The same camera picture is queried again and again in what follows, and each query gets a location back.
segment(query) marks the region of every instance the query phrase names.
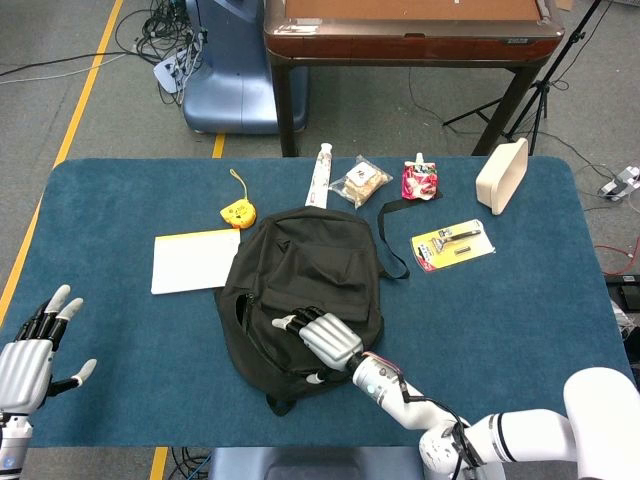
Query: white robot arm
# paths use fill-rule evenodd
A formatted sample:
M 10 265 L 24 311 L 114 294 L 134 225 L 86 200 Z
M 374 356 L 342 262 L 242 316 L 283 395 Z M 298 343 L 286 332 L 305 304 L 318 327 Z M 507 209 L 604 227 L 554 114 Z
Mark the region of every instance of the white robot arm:
M 46 397 L 82 386 L 95 368 L 91 359 L 72 377 L 51 381 L 53 357 L 67 324 L 82 307 L 82 299 L 76 298 L 62 308 L 70 291 L 61 286 L 0 354 L 0 479 L 20 478 L 33 433 L 29 415 Z
M 303 314 L 275 319 L 273 326 L 299 335 L 330 368 L 351 372 L 353 383 L 403 427 L 427 430 L 420 455 L 433 472 L 455 480 L 460 471 L 485 464 L 543 460 L 577 461 L 585 480 L 623 480 L 640 471 L 633 438 L 640 431 L 640 395 L 619 372 L 574 374 L 564 391 L 569 420 L 527 410 L 488 415 L 471 426 L 422 396 L 391 362 L 363 352 L 362 340 L 335 315 L 315 307 L 296 312 Z

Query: blue tablecloth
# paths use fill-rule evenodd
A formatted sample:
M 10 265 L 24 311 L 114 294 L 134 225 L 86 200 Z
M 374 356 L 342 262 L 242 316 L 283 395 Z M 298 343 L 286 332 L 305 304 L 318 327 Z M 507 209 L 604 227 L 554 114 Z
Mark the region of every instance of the blue tablecloth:
M 373 161 L 395 177 L 357 211 L 375 225 L 381 205 L 400 197 L 403 159 Z M 629 375 L 567 165 L 532 159 L 494 217 L 475 198 L 483 158 L 435 161 L 444 197 L 387 216 L 387 238 L 411 277 L 381 281 L 386 328 L 378 352 L 471 421 L 514 409 L 562 412 L 565 380 L 585 367 Z M 334 159 L 332 178 L 353 162 Z M 415 445 L 418 432 L 403 430 L 351 385 L 276 417 L 234 370 L 211 291 L 150 293 L 155 236 L 226 227 L 218 211 L 241 196 L 230 167 L 248 183 L 260 219 L 303 205 L 313 166 L 313 159 L 88 159 L 56 168 L 0 342 L 66 282 L 86 305 L 67 329 L 56 376 L 89 357 L 98 366 L 83 388 L 37 412 L 33 445 Z M 352 211 L 334 193 L 329 207 Z M 409 238 L 472 218 L 484 223 L 496 253 L 423 273 Z M 378 250 L 388 270 L 400 271 Z

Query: white notepad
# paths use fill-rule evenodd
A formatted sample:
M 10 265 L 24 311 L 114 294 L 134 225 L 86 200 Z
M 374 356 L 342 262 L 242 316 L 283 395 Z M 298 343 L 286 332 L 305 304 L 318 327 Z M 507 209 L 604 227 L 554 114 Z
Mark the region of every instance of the white notepad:
M 223 287 L 240 245 L 240 230 L 156 237 L 151 293 Z

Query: yellow floor line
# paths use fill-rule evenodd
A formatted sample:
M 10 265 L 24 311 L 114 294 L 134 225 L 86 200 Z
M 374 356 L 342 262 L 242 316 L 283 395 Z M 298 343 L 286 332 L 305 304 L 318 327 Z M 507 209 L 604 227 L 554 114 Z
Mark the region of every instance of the yellow floor line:
M 122 7 L 122 2 L 123 0 L 116 0 L 113 4 L 111 14 L 109 15 L 107 24 L 104 27 L 104 32 L 102 34 L 100 44 L 98 45 L 98 49 L 96 50 L 97 53 L 104 53 L 106 51 L 107 44 L 109 43 L 109 38 L 111 37 L 113 27 L 115 26 L 116 19 L 118 18 L 118 13 L 120 12 L 120 7 Z M 95 57 L 92 66 L 99 66 L 101 61 L 101 56 Z M 80 98 L 78 99 L 78 103 L 76 104 L 76 109 L 73 112 L 73 116 L 71 117 L 71 122 L 69 122 L 69 126 L 67 127 L 67 133 L 64 136 L 62 145 L 60 146 L 60 150 L 58 151 L 58 155 L 56 156 L 56 160 L 53 164 L 54 167 L 64 162 L 67 158 L 67 154 L 69 153 L 69 149 L 71 148 L 71 142 L 73 142 L 76 130 L 78 129 L 78 125 L 80 124 L 80 119 L 82 118 L 82 114 L 84 113 L 84 108 L 87 105 L 87 101 L 89 100 L 91 89 L 93 88 L 96 76 L 98 75 L 98 70 L 100 69 L 94 68 L 93 70 L 89 70 L 87 80 L 84 83 L 84 88 L 82 89 L 82 93 L 80 94 Z M 20 274 L 22 273 L 24 261 L 27 258 L 27 253 L 29 251 L 29 247 L 31 246 L 33 231 L 35 230 L 36 223 L 38 221 L 38 213 L 40 212 L 40 200 L 38 201 L 35 212 L 33 212 L 31 223 L 29 223 L 27 233 L 25 233 L 24 239 L 22 240 L 22 245 L 20 246 L 20 250 L 18 251 L 16 260 L 13 263 L 13 267 L 11 267 L 11 272 L 9 272 L 7 283 L 2 290 L 2 296 L 0 297 L 0 327 L 2 327 L 2 324 L 4 323 L 4 319 L 7 315 L 7 310 L 9 309 L 9 304 L 11 303 L 11 299 L 13 298 L 13 294 L 16 290 L 16 285 L 18 284 L 18 279 L 20 278 Z
M 213 143 L 213 151 L 211 152 L 211 158 L 222 158 L 224 140 L 224 133 L 218 133 L 216 135 L 216 140 Z M 164 478 L 164 467 L 167 463 L 168 450 L 168 447 L 156 447 L 156 451 L 153 454 L 153 463 L 151 464 L 149 480 L 162 480 Z
M 225 137 L 226 135 L 224 133 L 218 133 L 216 135 L 216 141 L 213 143 L 213 152 L 211 152 L 211 158 L 222 158 Z
M 156 447 L 156 451 L 153 454 L 149 480 L 162 480 L 164 478 L 164 466 L 167 463 L 168 452 L 169 447 Z

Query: gray carpet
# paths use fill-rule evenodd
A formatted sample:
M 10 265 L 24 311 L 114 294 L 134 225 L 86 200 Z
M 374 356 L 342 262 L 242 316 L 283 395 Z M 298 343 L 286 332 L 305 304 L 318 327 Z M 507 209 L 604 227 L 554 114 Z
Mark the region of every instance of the gray carpet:
M 576 0 L 574 11 L 562 14 L 569 31 L 589 4 L 588 0 Z M 125 2 L 120 17 L 147 6 L 148 2 L 142 0 Z M 0 71 L 95 51 L 111 7 L 112 2 L 98 0 L 5 0 L 0 7 Z M 590 161 L 606 163 L 616 173 L 639 163 L 639 20 L 640 8 L 612 6 L 583 55 L 565 76 L 570 89 L 552 90 L 549 118 L 541 127 L 574 145 Z M 136 27 L 133 22 L 123 29 L 123 38 L 133 41 Z M 109 49 L 115 49 L 113 42 Z M 53 75 L 90 64 L 91 59 L 83 59 L 32 69 L 11 78 Z M 299 137 L 301 153 L 315 155 L 320 142 L 330 141 L 340 156 L 412 155 L 416 151 L 468 154 L 477 133 L 443 130 L 433 115 L 415 107 L 408 93 L 408 73 L 404 68 L 314 69 L 311 115 L 307 130 Z M 8 278 L 85 78 L 86 74 L 82 74 L 0 86 L 0 286 Z M 416 100 L 446 118 L 501 95 L 509 74 L 414 69 L 412 80 Z M 480 119 L 470 118 L 455 128 L 479 132 L 483 126 Z M 212 136 L 189 131 L 180 111 L 160 102 L 146 63 L 123 58 L 100 70 L 70 158 L 202 157 L 211 154 L 212 145 Z M 546 135 L 540 137 L 537 152 L 561 157 L 574 170 L 584 165 L 570 149 Z M 276 137 L 227 137 L 226 156 L 278 154 Z M 585 169 L 576 175 L 576 182 L 592 193 L 603 179 Z M 640 208 L 640 199 L 636 196 L 632 200 Z M 583 195 L 583 205 L 608 206 L 587 195 Z M 628 248 L 640 234 L 640 215 L 626 203 L 585 215 L 594 243 Z M 603 270 L 608 271 L 621 268 L 627 261 L 611 254 L 601 254 L 600 259 Z M 148 478 L 152 456 L 153 449 L 34 450 L 29 454 L 24 478 Z M 169 464 L 166 474 L 171 470 Z M 554 463 L 510 465 L 507 472 L 510 479 L 575 478 L 573 466 Z

